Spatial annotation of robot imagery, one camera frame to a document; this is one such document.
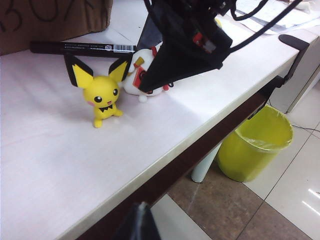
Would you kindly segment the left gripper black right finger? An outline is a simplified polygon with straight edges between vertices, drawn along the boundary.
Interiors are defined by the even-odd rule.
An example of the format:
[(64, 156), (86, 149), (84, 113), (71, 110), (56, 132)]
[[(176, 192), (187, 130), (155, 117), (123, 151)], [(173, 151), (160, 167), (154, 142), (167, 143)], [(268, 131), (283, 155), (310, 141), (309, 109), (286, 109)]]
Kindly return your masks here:
[(146, 202), (142, 202), (139, 209), (141, 210), (141, 219), (139, 220), (139, 239), (161, 240), (150, 206)]

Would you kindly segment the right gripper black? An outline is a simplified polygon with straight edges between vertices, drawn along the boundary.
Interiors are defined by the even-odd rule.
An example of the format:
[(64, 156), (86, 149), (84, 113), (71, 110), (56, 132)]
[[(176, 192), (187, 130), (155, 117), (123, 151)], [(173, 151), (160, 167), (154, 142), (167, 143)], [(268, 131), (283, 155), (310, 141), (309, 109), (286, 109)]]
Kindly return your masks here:
[(145, 0), (148, 12), (137, 48), (162, 42), (138, 84), (151, 92), (203, 72), (220, 69), (233, 40), (217, 25), (215, 0)]

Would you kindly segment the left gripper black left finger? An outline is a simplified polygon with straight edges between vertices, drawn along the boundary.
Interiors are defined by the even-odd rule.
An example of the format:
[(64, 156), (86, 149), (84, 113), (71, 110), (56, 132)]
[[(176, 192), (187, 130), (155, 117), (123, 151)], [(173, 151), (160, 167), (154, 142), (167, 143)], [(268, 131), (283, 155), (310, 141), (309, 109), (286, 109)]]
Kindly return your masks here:
[(139, 221), (141, 217), (141, 204), (135, 203), (129, 210), (128, 214), (120, 224), (113, 240), (139, 240), (140, 239), (140, 227)]

